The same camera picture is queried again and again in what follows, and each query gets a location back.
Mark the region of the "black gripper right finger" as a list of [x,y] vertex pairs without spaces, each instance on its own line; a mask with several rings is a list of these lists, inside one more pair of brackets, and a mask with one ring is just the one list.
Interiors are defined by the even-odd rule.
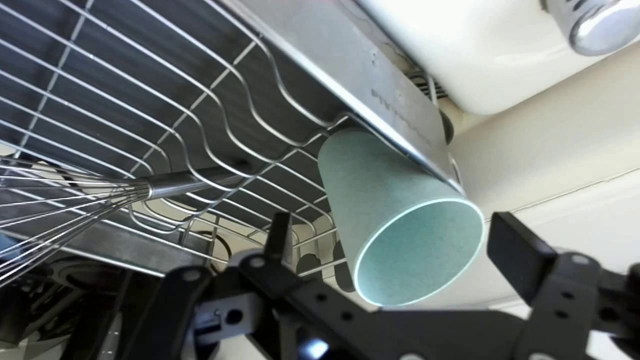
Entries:
[[637,265],[605,270],[581,251],[556,251],[510,212],[493,212],[488,258],[530,306],[516,360],[592,360],[588,339],[604,332],[632,360],[640,356]]

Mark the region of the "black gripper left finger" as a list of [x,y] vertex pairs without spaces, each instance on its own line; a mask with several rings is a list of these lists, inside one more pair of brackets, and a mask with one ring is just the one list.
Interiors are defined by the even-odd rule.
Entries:
[[230,337],[248,337],[267,360],[372,360],[366,312],[322,279],[283,265],[292,216],[272,217],[266,246],[212,273],[172,270],[155,290],[122,360],[205,360]]

